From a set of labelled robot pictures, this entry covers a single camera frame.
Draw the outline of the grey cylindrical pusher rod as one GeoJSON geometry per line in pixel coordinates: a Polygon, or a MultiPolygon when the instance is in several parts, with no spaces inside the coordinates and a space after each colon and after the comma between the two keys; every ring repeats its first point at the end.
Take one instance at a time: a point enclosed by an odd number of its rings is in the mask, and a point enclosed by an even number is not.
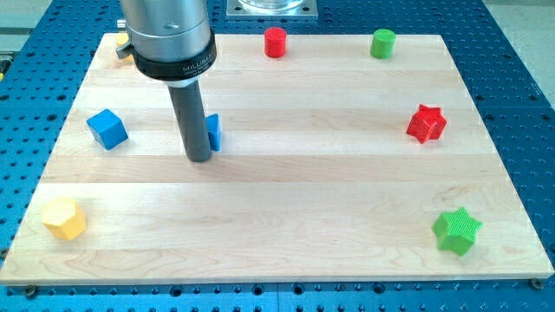
{"type": "Polygon", "coordinates": [[[212,149],[199,83],[183,88],[168,87],[168,91],[187,158],[192,162],[209,160],[212,149]]]}

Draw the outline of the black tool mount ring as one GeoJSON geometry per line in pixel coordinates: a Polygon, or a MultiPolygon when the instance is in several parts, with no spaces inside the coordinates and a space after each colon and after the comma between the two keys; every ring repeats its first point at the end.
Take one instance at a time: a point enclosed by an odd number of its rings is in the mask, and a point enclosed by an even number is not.
{"type": "Polygon", "coordinates": [[[206,72],[216,61],[215,34],[210,29],[210,39],[197,55],[177,62],[156,62],[140,55],[134,48],[132,56],[136,68],[147,77],[160,81],[183,81],[206,72]]]}

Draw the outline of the yellow block behind arm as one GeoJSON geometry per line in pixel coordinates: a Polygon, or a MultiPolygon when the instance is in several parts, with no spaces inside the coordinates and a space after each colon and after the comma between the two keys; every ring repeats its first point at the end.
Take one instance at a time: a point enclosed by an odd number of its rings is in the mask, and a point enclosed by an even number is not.
{"type": "Polygon", "coordinates": [[[115,53],[118,59],[123,62],[131,62],[133,60],[133,55],[128,34],[125,32],[118,33],[115,38],[115,44],[115,53]]]}

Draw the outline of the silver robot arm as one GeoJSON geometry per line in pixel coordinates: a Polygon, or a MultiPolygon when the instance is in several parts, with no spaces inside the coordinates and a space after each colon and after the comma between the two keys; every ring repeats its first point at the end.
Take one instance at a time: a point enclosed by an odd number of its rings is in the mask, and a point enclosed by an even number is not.
{"type": "Polygon", "coordinates": [[[186,156],[210,159],[212,149],[199,77],[216,61],[215,35],[203,0],[121,0],[128,40],[116,49],[145,76],[167,85],[186,156]]]}

